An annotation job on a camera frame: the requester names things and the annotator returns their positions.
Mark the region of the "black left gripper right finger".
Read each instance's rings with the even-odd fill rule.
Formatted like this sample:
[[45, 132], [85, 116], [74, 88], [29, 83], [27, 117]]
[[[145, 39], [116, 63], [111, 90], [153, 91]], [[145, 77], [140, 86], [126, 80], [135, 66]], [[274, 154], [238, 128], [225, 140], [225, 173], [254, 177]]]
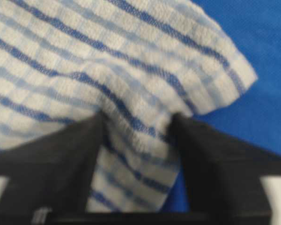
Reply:
[[194, 212], [214, 225], [281, 225], [281, 156], [180, 113], [170, 135]]

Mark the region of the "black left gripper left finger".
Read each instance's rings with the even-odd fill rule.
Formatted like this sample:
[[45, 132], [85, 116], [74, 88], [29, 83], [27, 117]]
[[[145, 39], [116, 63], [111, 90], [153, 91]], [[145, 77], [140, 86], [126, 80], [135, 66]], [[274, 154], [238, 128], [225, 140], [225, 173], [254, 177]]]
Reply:
[[102, 112], [0, 152], [0, 225], [42, 225], [84, 214], [104, 139]]

